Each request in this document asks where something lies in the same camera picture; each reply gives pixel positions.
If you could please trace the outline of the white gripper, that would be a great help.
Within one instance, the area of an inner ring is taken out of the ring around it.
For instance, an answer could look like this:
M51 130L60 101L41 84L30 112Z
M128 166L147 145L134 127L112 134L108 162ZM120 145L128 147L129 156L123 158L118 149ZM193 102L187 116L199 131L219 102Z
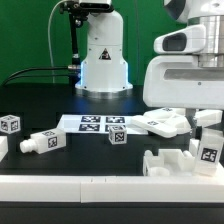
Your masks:
M192 138L200 138L195 109L224 110L224 68L201 59L206 28L192 25L154 41L158 56L147 67L143 101L148 107L183 107Z

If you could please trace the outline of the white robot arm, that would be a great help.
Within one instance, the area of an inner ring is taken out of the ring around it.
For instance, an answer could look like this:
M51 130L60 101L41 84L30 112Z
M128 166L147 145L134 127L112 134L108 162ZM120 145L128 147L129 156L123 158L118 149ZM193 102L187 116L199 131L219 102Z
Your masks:
M149 107L224 110L224 0L163 0L186 28L154 41L143 101ZM113 12L89 15L87 56L81 63L82 94L111 97L132 89L122 55L123 21Z

